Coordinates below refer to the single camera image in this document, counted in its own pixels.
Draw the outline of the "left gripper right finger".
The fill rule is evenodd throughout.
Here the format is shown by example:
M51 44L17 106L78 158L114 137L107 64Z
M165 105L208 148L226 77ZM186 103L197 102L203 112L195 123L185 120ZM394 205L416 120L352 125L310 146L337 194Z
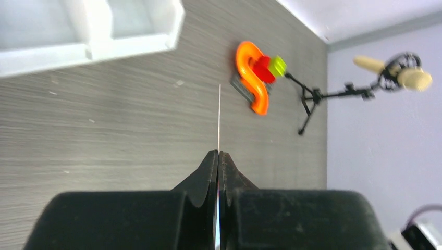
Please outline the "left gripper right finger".
M236 166L228 152L220 152L218 159L218 193L220 248L240 249L241 218L239 198L249 190L259 188Z

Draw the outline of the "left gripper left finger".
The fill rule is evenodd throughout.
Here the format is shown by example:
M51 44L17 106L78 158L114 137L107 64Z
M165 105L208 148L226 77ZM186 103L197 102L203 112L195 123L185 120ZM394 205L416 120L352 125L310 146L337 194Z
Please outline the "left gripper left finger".
M185 194L178 249L214 249L218 206L217 150L209 151L196 170L175 186Z

